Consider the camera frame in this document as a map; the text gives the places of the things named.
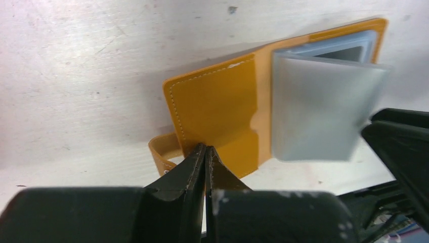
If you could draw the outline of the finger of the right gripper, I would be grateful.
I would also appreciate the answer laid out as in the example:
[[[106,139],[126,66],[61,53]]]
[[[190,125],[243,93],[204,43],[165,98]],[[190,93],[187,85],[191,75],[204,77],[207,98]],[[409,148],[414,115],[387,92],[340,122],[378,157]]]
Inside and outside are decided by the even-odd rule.
[[[428,231],[428,112],[386,108],[374,114],[362,138],[396,178]]]

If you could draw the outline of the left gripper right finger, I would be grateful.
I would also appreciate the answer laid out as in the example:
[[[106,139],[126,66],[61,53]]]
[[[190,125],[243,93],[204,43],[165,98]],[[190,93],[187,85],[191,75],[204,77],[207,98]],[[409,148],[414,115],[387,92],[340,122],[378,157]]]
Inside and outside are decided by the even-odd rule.
[[[221,161],[205,154],[208,242],[358,242],[352,217],[323,191],[252,190]]]

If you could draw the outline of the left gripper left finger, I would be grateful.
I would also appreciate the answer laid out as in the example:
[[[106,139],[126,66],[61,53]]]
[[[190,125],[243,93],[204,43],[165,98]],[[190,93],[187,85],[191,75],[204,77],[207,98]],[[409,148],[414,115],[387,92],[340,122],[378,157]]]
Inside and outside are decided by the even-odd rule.
[[[1,214],[1,242],[200,242],[206,146],[146,187],[27,188]]]

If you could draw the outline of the yellow leather card holder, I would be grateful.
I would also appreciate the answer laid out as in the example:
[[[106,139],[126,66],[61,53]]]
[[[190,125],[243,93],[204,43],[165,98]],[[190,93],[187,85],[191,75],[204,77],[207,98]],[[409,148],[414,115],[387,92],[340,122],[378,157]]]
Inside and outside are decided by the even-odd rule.
[[[256,171],[272,157],[272,52],[373,30],[375,50],[369,62],[376,63],[387,25],[385,18],[369,18],[286,38],[167,79],[162,89],[175,130],[152,138],[148,144],[159,174],[171,171],[175,167],[172,158],[188,156],[198,143],[214,146],[238,178]]]

